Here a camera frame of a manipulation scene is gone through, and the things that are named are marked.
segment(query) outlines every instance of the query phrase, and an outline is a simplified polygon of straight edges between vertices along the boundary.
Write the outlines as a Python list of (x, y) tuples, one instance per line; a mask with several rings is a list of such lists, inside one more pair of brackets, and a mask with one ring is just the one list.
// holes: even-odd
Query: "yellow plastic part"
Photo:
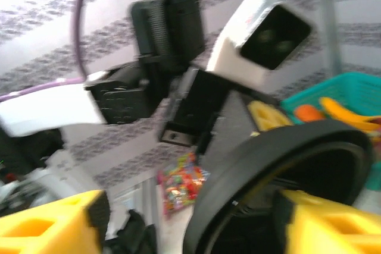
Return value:
[(87, 207), (94, 190), (0, 218), (0, 254), (99, 254)]
[(283, 195), (297, 204), (287, 228), (286, 254), (381, 253), (380, 216), (302, 191)]
[(278, 109), (261, 101), (252, 101), (248, 109), (259, 131), (268, 131), (280, 126), (293, 125), (292, 121)]
[(333, 119), (337, 119), (351, 125), (364, 132), (375, 131), (380, 128), (379, 124), (370, 123), (368, 121), (380, 118), (380, 116), (362, 116), (358, 115), (332, 98), (320, 98), (320, 105), (324, 111)]

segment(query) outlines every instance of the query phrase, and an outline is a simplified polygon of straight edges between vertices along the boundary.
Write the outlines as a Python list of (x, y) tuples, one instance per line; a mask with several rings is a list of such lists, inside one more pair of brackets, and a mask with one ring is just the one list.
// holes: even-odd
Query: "orange toy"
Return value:
[(325, 116), (313, 105), (303, 104), (295, 108), (293, 113), (296, 118), (303, 122), (325, 119)]

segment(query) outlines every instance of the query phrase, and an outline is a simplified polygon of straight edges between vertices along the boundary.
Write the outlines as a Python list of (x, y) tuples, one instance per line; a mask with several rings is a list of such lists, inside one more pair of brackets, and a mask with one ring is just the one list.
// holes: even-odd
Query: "candy bag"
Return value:
[(158, 175), (163, 189), (164, 215), (194, 203), (208, 176), (208, 172), (195, 164), (195, 155), (192, 153), (165, 166)]

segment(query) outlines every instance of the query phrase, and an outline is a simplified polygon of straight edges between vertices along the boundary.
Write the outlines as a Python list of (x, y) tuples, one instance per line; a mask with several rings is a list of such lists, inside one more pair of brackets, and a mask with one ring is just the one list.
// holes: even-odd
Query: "colorful package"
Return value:
[(192, 153), (178, 158), (161, 170), (159, 182), (163, 188), (164, 214), (194, 203), (208, 175), (208, 172), (196, 166)]

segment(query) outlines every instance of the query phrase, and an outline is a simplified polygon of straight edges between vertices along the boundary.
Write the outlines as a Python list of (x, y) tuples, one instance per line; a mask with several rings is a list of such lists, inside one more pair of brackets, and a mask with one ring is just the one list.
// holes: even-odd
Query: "teal plastic basket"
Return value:
[[(381, 114), (381, 78), (363, 73), (343, 73), (282, 101), (282, 108), (296, 124), (302, 124), (293, 111), (303, 104), (321, 110), (319, 99), (327, 96), (349, 110), (366, 116)], [(381, 190), (381, 163), (373, 166), (367, 188)]]

